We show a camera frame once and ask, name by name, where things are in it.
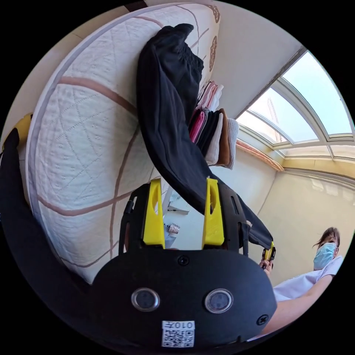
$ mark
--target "window frame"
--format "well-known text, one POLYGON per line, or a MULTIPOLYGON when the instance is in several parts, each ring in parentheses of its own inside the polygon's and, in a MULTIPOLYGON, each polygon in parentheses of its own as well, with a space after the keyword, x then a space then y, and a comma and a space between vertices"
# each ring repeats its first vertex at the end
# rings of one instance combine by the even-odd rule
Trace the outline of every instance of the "window frame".
MULTIPOLYGON (((352 157, 337 157, 334 155, 331 146, 332 145, 351 145, 355 146, 355 127, 354 123, 352 121, 349 109, 344 103, 344 99, 341 96, 337 86, 334 84, 334 81, 331 79, 327 71, 325 70, 325 73, 327 74, 329 80, 332 82, 334 85, 340 100, 343 103, 343 106, 345 108, 346 114, 349 119, 350 127, 352 133, 340 133, 340 134, 331 134, 329 135, 327 133, 327 130, 325 129, 322 121, 318 117, 317 113, 313 110, 311 105, 307 102, 307 100, 300 94, 300 92, 293 87, 286 79, 282 77, 282 74, 269 86, 269 88, 272 88, 275 92, 277 92, 279 95, 281 95, 286 101, 288 101, 289 104, 295 108, 298 113, 303 117, 303 119, 308 123, 308 125, 311 127, 311 129, 314 131, 315 135, 317 136, 318 140, 312 140, 312 141, 304 141, 304 142, 299 142, 295 143, 291 137, 289 137, 282 129, 280 129, 277 125, 275 125, 273 122, 269 121, 262 115, 254 112, 253 110, 250 110, 250 107, 252 104, 247 108, 245 111, 248 112, 249 114, 252 114, 262 122, 264 122, 266 125, 268 125, 271 129, 275 130, 277 133, 279 133, 281 136, 283 136, 288 142, 282 142, 282 143, 272 143, 268 141, 266 138, 262 137, 259 135, 257 132, 251 130, 250 128, 240 124, 240 129, 249 135, 253 136, 254 138, 257 138, 261 142, 263 142, 265 145, 267 145, 269 148, 271 148, 274 151, 277 151, 283 158, 288 158, 285 156, 282 152, 280 152, 280 149, 290 149, 290 148, 303 148, 303 147, 312 147, 312 146, 327 146, 331 159, 336 160, 351 160, 355 162, 355 159, 352 157)), ((298 156, 299 158, 311 158, 312 156, 298 156)))

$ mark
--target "brown cloth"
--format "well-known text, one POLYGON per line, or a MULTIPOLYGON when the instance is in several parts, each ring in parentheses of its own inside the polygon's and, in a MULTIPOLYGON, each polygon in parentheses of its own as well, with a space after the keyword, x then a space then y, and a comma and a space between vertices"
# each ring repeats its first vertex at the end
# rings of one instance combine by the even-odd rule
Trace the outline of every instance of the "brown cloth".
POLYGON ((221 108, 219 111, 223 113, 223 126, 222 126, 221 138, 219 140, 219 156, 218 156, 218 162, 216 166, 228 165, 230 161, 227 115, 224 108, 221 108))

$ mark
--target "white shirt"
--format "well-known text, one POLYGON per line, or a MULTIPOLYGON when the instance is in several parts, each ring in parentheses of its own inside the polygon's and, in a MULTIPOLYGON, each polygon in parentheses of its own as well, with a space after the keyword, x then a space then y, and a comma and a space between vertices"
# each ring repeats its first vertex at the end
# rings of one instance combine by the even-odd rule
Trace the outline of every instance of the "white shirt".
MULTIPOLYGON (((341 264, 343 262, 342 256, 337 256, 334 258, 327 266, 322 270, 311 271, 306 274, 302 274, 293 277, 289 280, 281 282, 274 287, 274 295, 277 302, 294 300, 295 298, 301 297, 307 291, 309 291, 312 286, 319 281, 322 277, 326 275, 336 275, 341 264)), ((251 338, 248 341, 258 339, 264 335, 258 335, 257 337, 251 338)))

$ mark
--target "black pants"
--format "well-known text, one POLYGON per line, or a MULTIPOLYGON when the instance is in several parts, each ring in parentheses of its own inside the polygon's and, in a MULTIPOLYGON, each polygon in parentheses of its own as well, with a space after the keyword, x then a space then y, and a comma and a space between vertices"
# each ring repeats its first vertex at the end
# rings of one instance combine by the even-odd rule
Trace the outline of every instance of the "black pants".
MULTIPOLYGON (((186 202, 204 214, 207 177, 223 182, 189 137, 203 69, 202 60, 185 43, 192 30, 190 24, 166 26, 147 42, 138 61, 137 111, 153 164, 186 202)), ((253 225, 249 240, 269 248, 270 232, 239 199, 253 225)))

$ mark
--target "screw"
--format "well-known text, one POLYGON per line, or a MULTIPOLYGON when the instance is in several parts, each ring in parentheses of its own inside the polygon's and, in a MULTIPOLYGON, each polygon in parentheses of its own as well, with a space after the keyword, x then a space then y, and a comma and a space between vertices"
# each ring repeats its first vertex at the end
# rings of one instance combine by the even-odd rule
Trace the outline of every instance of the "screw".
POLYGON ((189 263, 189 258, 185 255, 182 255, 178 258, 177 263, 181 266, 186 266, 189 263))
POLYGON ((261 317, 258 318, 256 321, 257 325, 263 325, 265 324, 269 319, 269 316, 267 314, 263 314, 261 317))

